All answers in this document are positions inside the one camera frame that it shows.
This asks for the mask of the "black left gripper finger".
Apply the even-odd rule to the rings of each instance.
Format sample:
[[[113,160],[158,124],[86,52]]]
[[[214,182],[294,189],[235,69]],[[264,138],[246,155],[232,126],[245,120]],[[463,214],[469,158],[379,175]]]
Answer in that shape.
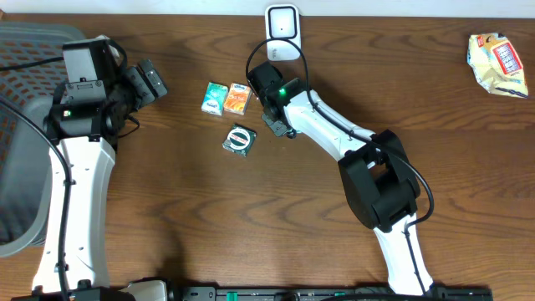
[[[150,59],[142,59],[138,66],[148,87],[156,98],[161,98],[168,94],[166,83]]]
[[[135,110],[139,110],[155,101],[155,95],[149,87],[149,82],[139,68],[135,66],[129,67],[125,71],[125,77],[135,91]]]

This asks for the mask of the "orange tissue pack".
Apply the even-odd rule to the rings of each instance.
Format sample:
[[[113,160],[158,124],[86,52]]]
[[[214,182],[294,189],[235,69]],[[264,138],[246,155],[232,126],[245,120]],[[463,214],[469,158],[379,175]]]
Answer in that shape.
[[[226,112],[244,115],[251,94],[252,90],[248,85],[232,83],[223,103],[223,109]]]

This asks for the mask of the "dark green round packet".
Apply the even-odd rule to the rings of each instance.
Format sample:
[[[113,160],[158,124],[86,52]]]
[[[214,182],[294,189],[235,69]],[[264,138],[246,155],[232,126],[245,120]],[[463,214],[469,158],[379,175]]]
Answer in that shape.
[[[222,142],[222,147],[234,154],[247,157],[256,138],[257,133],[254,130],[233,124],[226,139]]]

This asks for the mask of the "green tissue pack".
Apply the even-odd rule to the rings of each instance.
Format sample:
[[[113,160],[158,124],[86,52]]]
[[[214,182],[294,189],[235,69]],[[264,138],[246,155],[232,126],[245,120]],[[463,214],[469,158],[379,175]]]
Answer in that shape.
[[[211,115],[222,116],[228,90],[229,88],[225,85],[210,82],[201,104],[201,110]]]

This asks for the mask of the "yellow snack bag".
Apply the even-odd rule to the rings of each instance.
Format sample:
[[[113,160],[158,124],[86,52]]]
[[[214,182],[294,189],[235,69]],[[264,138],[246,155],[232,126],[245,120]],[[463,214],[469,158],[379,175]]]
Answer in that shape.
[[[516,49],[502,33],[481,33],[469,37],[466,61],[477,83],[489,94],[526,99],[524,66]]]

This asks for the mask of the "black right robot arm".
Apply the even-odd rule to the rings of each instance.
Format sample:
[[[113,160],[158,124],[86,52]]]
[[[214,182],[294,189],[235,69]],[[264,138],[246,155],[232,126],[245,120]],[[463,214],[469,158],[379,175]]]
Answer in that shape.
[[[287,81],[269,62],[247,68],[246,77],[276,135],[306,135],[337,161],[352,213],[379,241],[390,288],[397,294],[430,293],[433,279],[416,234],[422,221],[416,200],[425,184],[399,137],[352,123],[322,101],[307,81]]]

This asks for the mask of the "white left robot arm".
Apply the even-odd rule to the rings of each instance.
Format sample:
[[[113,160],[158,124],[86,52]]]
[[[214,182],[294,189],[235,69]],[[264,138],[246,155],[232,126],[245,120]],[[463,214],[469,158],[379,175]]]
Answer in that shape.
[[[114,61],[80,66],[68,60],[66,97],[45,119],[52,165],[48,229],[32,289],[60,295],[110,285],[105,215],[122,128],[133,113],[167,94],[149,59],[122,69]]]

